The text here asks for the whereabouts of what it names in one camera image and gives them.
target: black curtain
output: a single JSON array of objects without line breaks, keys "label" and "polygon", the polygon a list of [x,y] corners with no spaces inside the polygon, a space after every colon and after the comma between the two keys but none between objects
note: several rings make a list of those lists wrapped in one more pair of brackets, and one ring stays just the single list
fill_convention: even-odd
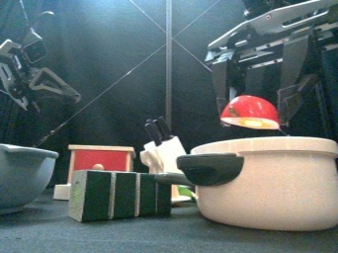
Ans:
[{"label": "black curtain", "polygon": [[[60,76],[81,100],[71,106],[44,101],[38,114],[18,110],[12,143],[32,146],[65,123],[40,145],[60,154],[52,184],[65,182],[69,144],[133,146],[135,170],[147,171],[139,160],[149,142],[144,123],[165,115],[165,0],[30,0],[24,4],[30,19],[42,11],[56,14],[36,24],[49,53],[37,66]],[[4,1],[0,8],[0,39],[20,42],[18,1]],[[216,140],[280,135],[221,127],[217,120],[211,73],[201,62],[207,45],[244,21],[243,11],[240,0],[172,1],[171,131],[187,152]],[[308,126],[303,120],[318,114],[314,101],[311,97],[304,102],[292,134],[322,135],[319,122]]]}]

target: black table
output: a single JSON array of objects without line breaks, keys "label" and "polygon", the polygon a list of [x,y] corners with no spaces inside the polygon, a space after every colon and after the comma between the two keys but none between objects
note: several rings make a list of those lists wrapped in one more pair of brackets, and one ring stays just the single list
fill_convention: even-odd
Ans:
[{"label": "black table", "polygon": [[24,211],[0,215],[0,252],[338,252],[338,227],[314,232],[267,231],[207,220],[195,203],[167,217],[80,223],[53,189]]}]

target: box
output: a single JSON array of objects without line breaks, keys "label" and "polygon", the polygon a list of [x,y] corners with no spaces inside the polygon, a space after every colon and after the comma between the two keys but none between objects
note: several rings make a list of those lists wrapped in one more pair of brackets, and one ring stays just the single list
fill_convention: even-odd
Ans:
[{"label": "box", "polygon": [[111,172],[109,219],[136,216],[136,176],[133,172]]},{"label": "box", "polygon": [[129,146],[96,146],[69,145],[68,183],[75,170],[92,169],[101,165],[107,171],[132,171],[133,147]]},{"label": "box", "polygon": [[81,222],[108,219],[111,173],[81,170],[71,181],[68,215]]},{"label": "box", "polygon": [[137,199],[139,207],[136,216],[169,214],[171,212],[171,185],[159,184],[155,174],[137,174]]}]

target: green box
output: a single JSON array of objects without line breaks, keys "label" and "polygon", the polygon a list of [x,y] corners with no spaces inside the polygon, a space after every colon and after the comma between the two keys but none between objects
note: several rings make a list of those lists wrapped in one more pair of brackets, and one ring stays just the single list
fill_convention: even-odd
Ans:
[{"label": "green box", "polygon": [[108,219],[111,173],[97,170],[73,171],[68,215],[80,222]]},{"label": "green box", "polygon": [[112,172],[109,219],[136,215],[136,173]]}]

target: bowl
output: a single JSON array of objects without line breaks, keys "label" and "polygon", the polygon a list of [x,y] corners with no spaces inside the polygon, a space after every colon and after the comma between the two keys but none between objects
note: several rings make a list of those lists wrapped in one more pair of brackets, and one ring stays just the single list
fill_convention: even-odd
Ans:
[{"label": "bowl", "polygon": [[21,211],[44,191],[57,153],[0,144],[0,214]]}]

